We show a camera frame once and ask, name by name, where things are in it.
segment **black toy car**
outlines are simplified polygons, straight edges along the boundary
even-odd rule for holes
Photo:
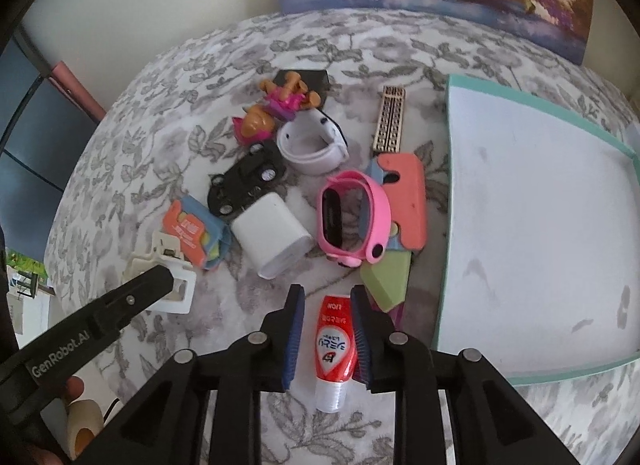
[[[249,146],[249,152],[225,174],[211,177],[207,196],[209,211],[214,216],[231,220],[267,194],[285,173],[282,155],[273,140]]]

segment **watch screen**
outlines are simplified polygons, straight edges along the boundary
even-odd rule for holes
[[[322,193],[322,235],[332,246],[342,248],[342,210],[337,190]]]

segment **wall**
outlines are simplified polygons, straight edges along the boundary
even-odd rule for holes
[[[593,21],[583,64],[627,96],[640,85],[640,38],[615,0],[593,0]]]
[[[109,108],[154,55],[277,10],[277,0],[36,0],[24,25],[50,63],[64,60]],[[594,0],[584,63],[628,95],[640,84],[640,38],[615,0]]]

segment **person's hand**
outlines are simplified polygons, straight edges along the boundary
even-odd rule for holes
[[[82,379],[80,377],[71,377],[66,381],[62,400],[68,405],[77,400],[83,392],[84,382],[82,382]],[[62,460],[48,450],[31,447],[29,451],[38,465],[62,465]]]

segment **toy figure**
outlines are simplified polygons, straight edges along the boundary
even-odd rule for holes
[[[320,105],[320,95],[315,91],[309,91],[300,73],[288,71],[285,81],[283,87],[268,79],[259,84],[259,88],[267,93],[268,104],[265,109],[268,113],[289,122],[296,118],[296,112],[317,108]]]
[[[276,128],[273,117],[258,104],[247,109],[243,118],[233,117],[231,120],[236,140],[242,146],[250,146],[271,138]]]

